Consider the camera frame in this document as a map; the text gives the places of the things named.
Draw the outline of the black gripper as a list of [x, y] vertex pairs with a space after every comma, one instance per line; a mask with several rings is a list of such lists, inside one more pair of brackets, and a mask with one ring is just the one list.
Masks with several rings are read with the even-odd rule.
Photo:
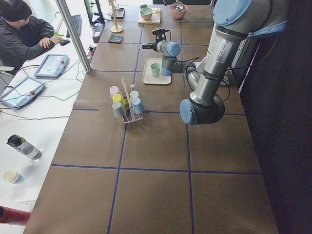
[[154, 41], [153, 43], [144, 43], [142, 44], [142, 49], [159, 51], [159, 42]]

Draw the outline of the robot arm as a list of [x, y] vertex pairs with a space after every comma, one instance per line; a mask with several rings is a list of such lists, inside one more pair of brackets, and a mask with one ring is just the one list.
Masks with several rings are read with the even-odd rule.
[[152, 32], [156, 40], [143, 44], [142, 48], [162, 54], [161, 74], [169, 76], [182, 73], [193, 88], [179, 108], [185, 124], [209, 124], [222, 119], [225, 107], [216, 92], [241, 41], [246, 38], [275, 36], [283, 32], [289, 5], [288, 0], [217, 1], [207, 55], [198, 67], [190, 61], [177, 60], [180, 46], [165, 39], [165, 30]]

